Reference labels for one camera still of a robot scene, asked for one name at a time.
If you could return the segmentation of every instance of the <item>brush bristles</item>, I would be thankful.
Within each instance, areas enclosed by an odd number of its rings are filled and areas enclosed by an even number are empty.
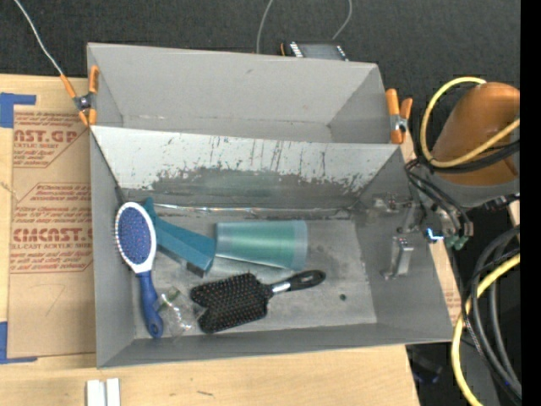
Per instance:
[[[115,223],[115,239],[125,260],[139,265],[149,258],[152,237],[148,222],[137,209],[122,210]]]
[[[202,284],[190,296],[207,308],[199,318],[201,331],[214,333],[265,317],[272,290],[247,273]]]

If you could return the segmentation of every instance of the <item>paddle brush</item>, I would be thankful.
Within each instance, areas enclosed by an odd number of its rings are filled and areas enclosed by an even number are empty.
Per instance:
[[[163,320],[153,306],[158,295],[151,276],[156,231],[140,204],[129,201],[120,206],[115,218],[115,239],[120,255],[139,279],[146,328],[152,337],[159,338],[163,334]]]
[[[245,273],[192,288],[191,299],[206,308],[198,319],[207,334],[223,331],[267,315],[269,299],[279,293],[303,290],[325,280],[322,271],[305,271],[274,284],[260,283],[254,274]]]

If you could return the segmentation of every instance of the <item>gray box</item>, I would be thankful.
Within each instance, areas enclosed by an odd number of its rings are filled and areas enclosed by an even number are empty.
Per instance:
[[[428,244],[406,277],[385,280],[404,211],[374,197],[408,197],[402,155],[389,143],[377,65],[308,58],[89,44],[101,71],[90,160],[98,367],[235,358],[451,340]],[[280,294],[265,319],[205,335],[153,339],[139,285],[114,243],[126,200],[153,197],[167,221],[213,236],[228,220],[302,218],[307,269],[321,285]],[[216,257],[204,278],[158,252],[158,293],[253,272],[292,274]]]

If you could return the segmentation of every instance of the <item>black hairbrush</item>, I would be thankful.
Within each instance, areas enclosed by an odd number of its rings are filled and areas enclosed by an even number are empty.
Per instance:
[[[191,299],[206,308],[199,318],[201,331],[212,334],[267,314],[269,299],[281,292],[292,292],[317,286],[325,280],[323,271],[305,271],[274,284],[260,283],[254,274],[246,273],[192,289]]]

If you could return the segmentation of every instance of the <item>gray carpet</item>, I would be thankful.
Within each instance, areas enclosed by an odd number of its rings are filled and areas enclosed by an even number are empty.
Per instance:
[[[81,76],[88,41],[254,52],[269,0],[21,1],[64,72]],[[275,0],[262,51],[277,53],[284,39],[330,40],[346,14],[346,0]],[[520,89],[521,0],[353,0],[337,39],[351,60],[379,64],[385,88],[413,98],[414,118],[457,76]],[[0,0],[0,73],[56,74],[12,0]],[[436,133],[450,107],[442,101],[434,112]],[[439,382],[419,387],[424,406],[466,404],[445,347],[427,350],[445,369]]]

